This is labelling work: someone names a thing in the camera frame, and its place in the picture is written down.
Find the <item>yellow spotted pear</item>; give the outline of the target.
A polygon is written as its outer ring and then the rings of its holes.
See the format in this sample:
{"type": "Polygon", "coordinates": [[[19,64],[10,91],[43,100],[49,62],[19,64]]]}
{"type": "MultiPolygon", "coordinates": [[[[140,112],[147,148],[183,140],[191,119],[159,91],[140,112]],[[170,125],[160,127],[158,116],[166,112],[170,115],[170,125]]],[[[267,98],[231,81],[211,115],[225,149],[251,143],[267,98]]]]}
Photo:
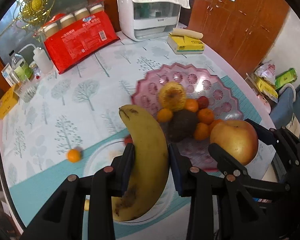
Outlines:
{"type": "Polygon", "coordinates": [[[173,112],[180,111],[185,106],[186,90],[177,82],[168,82],[160,89],[158,101],[162,108],[173,112]]]}

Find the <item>dark green avocado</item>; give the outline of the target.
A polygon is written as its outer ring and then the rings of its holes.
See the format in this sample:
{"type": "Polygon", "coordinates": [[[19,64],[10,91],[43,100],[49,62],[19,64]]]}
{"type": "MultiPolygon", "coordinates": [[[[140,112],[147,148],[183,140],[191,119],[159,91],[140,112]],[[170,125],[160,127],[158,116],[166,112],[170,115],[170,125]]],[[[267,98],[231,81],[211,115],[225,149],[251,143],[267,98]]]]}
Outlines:
{"type": "Polygon", "coordinates": [[[167,138],[171,142],[180,142],[193,136],[198,124],[197,114],[182,109],[175,112],[173,118],[168,123],[167,138]]]}

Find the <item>small white carton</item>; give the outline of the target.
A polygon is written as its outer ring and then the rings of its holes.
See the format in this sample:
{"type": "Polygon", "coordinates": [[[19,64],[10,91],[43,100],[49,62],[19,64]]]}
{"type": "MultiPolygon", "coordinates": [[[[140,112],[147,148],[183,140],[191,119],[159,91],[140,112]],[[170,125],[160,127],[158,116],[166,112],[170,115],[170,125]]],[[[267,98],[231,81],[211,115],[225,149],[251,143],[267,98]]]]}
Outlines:
{"type": "Polygon", "coordinates": [[[20,83],[19,77],[14,72],[9,63],[7,63],[6,66],[2,69],[1,74],[11,87],[20,83]]]}

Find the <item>tree print tablecloth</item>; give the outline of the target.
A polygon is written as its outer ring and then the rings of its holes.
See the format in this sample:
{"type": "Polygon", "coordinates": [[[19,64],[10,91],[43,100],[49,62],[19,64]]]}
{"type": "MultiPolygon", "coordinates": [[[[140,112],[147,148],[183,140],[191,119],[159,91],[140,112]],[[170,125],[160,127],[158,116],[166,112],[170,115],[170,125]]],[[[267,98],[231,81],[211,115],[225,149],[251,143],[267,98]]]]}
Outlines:
{"type": "Polygon", "coordinates": [[[164,37],[134,42],[125,35],[70,70],[42,75],[33,99],[19,101],[0,122],[0,152],[10,206],[27,226],[71,174],[83,175],[98,146],[123,139],[128,130],[119,108],[132,105],[137,82],[162,65],[207,69],[238,99],[242,119],[266,128],[274,124],[243,78],[209,47],[202,54],[177,55],[164,37]],[[70,149],[81,152],[71,163],[70,149]]]}

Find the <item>yellow flat box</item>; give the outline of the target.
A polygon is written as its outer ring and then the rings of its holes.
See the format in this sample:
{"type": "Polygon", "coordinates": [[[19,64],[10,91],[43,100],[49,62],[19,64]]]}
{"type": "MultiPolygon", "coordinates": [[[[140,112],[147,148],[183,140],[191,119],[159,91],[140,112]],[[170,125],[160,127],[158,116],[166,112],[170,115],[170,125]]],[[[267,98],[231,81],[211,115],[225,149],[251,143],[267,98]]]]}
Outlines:
{"type": "Polygon", "coordinates": [[[19,96],[14,92],[17,85],[13,85],[0,99],[0,120],[18,103],[19,96]]]}

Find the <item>bags on floor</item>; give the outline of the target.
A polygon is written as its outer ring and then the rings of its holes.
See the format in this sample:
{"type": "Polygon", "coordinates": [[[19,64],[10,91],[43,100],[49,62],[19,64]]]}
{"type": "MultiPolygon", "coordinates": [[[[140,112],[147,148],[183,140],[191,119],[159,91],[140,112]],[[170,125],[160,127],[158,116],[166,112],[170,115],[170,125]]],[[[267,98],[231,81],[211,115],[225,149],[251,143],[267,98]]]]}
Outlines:
{"type": "Polygon", "coordinates": [[[294,68],[289,68],[289,70],[276,75],[276,66],[270,60],[261,64],[251,74],[246,73],[246,79],[252,82],[259,93],[277,103],[279,95],[283,93],[289,83],[294,83],[298,76],[294,68]]]}

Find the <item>small red fruit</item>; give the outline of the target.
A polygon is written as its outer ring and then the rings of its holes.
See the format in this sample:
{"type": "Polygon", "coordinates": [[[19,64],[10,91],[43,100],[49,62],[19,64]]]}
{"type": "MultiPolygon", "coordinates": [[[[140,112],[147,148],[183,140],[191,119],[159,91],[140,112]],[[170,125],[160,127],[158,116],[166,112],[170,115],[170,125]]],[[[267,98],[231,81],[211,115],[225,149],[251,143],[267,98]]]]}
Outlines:
{"type": "Polygon", "coordinates": [[[124,139],[124,144],[127,145],[127,144],[132,144],[132,143],[133,143],[133,139],[132,139],[131,135],[126,136],[124,139]]]}

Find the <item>small tangerine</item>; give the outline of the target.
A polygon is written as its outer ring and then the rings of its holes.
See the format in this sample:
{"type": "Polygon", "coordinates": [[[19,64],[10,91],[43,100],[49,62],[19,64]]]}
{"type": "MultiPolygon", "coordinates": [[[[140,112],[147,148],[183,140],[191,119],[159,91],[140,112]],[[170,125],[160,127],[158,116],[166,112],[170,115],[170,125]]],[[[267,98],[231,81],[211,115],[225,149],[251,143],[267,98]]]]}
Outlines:
{"type": "Polygon", "coordinates": [[[217,125],[217,124],[220,124],[222,123],[223,120],[222,119],[216,119],[216,120],[213,120],[213,122],[211,122],[211,124],[209,124],[209,132],[211,133],[213,128],[217,125]]]}
{"type": "Polygon", "coordinates": [[[81,160],[81,152],[77,149],[70,149],[67,154],[66,158],[71,163],[76,163],[81,160]]]}

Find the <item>clear bottle green label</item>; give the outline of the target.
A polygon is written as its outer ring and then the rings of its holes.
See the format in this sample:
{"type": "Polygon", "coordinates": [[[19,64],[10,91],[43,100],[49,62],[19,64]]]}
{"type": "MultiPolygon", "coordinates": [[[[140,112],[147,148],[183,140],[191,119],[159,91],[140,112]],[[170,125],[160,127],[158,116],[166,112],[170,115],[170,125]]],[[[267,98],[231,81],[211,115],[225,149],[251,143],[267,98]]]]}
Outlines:
{"type": "Polygon", "coordinates": [[[9,56],[11,57],[11,67],[19,79],[21,81],[24,81],[25,79],[30,80],[33,76],[33,72],[24,57],[17,54],[15,51],[11,51],[9,56]]]}

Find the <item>white countertop appliance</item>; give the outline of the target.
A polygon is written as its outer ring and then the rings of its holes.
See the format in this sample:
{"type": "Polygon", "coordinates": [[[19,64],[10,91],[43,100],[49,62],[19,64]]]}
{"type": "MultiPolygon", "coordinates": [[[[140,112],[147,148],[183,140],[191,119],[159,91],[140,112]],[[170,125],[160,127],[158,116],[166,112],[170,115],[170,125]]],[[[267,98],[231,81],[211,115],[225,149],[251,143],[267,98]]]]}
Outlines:
{"type": "Polygon", "coordinates": [[[121,31],[133,41],[168,35],[179,22],[181,6],[168,2],[117,1],[121,31]]]}

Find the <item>pink plastic stool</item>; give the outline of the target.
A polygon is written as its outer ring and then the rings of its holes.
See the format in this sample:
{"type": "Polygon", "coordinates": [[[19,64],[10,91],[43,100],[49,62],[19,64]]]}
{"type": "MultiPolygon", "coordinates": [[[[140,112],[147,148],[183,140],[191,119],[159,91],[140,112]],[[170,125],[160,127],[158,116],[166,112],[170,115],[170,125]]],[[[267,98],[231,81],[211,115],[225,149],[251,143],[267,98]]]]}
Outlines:
{"type": "Polygon", "coordinates": [[[257,98],[261,101],[261,103],[264,106],[264,109],[266,110],[266,112],[268,114],[270,114],[271,113],[271,106],[270,106],[268,100],[264,96],[262,96],[261,94],[258,94],[257,98]]]}

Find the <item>blue chair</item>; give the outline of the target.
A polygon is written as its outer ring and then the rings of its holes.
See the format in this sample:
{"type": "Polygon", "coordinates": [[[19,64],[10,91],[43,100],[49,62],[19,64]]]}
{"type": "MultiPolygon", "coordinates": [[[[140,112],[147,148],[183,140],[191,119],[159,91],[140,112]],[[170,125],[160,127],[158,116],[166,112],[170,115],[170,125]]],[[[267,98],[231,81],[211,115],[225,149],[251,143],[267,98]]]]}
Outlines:
{"type": "Polygon", "coordinates": [[[287,84],[279,92],[279,100],[270,113],[275,128],[288,128],[300,139],[300,85],[287,84]]]}

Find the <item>small glass jar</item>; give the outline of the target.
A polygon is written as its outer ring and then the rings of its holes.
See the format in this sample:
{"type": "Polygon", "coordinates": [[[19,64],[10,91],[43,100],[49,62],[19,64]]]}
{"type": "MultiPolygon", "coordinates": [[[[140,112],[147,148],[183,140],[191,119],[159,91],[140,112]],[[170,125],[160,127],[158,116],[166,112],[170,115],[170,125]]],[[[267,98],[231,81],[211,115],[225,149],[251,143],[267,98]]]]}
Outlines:
{"type": "Polygon", "coordinates": [[[29,64],[30,69],[32,70],[34,77],[39,80],[42,74],[42,71],[39,69],[35,61],[32,61],[29,64]]]}

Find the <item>yellow tissue pack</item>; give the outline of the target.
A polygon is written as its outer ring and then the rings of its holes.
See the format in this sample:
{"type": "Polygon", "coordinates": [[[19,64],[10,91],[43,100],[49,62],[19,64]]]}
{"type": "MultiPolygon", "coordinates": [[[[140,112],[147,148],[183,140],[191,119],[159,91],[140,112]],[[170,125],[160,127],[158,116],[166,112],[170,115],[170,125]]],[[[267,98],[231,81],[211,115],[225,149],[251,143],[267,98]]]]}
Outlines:
{"type": "Polygon", "coordinates": [[[202,54],[205,44],[203,34],[189,29],[173,28],[167,38],[167,44],[175,54],[202,54]]]}

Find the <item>pink glass fruit bowl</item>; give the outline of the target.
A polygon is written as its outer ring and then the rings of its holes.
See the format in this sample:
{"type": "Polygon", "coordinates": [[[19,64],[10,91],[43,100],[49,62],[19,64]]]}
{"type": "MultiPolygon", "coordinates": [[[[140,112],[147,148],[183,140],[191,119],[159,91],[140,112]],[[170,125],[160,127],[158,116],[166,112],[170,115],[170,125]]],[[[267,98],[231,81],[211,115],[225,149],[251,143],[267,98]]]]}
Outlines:
{"type": "Polygon", "coordinates": [[[221,78],[192,64],[164,64],[150,70],[137,82],[131,100],[157,118],[165,134],[174,137],[195,127],[198,121],[196,132],[188,132],[177,146],[206,172],[217,171],[217,163],[207,150],[208,132],[219,122],[243,118],[238,99],[221,78]]]}

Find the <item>yellow banana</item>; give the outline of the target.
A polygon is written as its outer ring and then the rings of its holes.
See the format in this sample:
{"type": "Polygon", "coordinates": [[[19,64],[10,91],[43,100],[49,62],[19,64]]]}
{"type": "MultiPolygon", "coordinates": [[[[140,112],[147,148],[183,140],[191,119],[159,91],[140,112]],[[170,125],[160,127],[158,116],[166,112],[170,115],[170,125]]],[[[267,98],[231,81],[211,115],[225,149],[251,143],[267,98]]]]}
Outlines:
{"type": "Polygon", "coordinates": [[[169,174],[167,142],[159,123],[144,108],[124,105],[119,116],[128,129],[135,148],[135,159],[128,189],[112,198],[113,219],[137,219],[158,201],[169,174]]]}

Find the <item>red yellow apple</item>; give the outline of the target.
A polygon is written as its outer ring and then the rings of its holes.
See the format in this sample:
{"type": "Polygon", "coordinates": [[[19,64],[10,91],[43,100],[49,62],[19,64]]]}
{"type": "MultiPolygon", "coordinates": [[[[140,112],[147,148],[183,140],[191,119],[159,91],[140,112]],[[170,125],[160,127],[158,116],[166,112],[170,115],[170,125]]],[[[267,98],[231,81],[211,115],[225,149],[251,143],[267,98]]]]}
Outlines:
{"type": "Polygon", "coordinates": [[[210,143],[218,144],[242,165],[248,165],[258,152],[258,137],[247,121],[226,120],[214,126],[210,143]]]}

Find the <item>small dark red plum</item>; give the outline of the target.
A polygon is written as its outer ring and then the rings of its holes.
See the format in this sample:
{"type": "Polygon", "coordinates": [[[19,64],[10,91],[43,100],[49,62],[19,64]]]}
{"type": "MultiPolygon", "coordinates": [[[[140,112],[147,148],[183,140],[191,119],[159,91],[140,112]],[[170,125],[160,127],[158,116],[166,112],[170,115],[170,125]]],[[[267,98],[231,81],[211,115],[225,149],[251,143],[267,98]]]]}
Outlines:
{"type": "Polygon", "coordinates": [[[205,96],[201,96],[197,99],[198,109],[205,109],[209,106],[209,99],[205,96]]]}

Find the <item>brown wooden cabinet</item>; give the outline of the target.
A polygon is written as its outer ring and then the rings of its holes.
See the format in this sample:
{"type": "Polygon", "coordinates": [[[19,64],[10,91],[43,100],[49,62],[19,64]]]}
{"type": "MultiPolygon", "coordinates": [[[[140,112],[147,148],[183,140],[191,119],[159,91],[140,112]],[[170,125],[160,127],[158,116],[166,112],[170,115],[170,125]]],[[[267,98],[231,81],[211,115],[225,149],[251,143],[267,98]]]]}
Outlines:
{"type": "Polygon", "coordinates": [[[188,28],[245,77],[266,57],[288,11],[285,0],[194,0],[188,28]]]}

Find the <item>red snack package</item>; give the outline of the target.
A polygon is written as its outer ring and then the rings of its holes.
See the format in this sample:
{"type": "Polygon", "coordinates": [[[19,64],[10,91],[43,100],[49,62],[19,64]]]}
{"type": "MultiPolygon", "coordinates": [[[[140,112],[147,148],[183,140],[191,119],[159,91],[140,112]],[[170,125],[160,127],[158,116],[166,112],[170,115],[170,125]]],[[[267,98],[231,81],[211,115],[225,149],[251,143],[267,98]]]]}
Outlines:
{"type": "Polygon", "coordinates": [[[119,39],[104,2],[97,0],[74,12],[57,14],[38,29],[37,35],[59,74],[119,39]]]}

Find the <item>clear drinking glass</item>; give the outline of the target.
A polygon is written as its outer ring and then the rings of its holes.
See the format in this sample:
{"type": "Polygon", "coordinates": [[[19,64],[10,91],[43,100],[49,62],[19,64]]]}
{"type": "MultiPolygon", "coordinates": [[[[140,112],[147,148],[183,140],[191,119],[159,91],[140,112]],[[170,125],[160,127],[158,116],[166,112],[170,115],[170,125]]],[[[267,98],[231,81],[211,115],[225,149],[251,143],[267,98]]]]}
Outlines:
{"type": "Polygon", "coordinates": [[[14,92],[23,100],[23,102],[30,102],[37,92],[39,82],[25,79],[15,86],[14,92]]]}

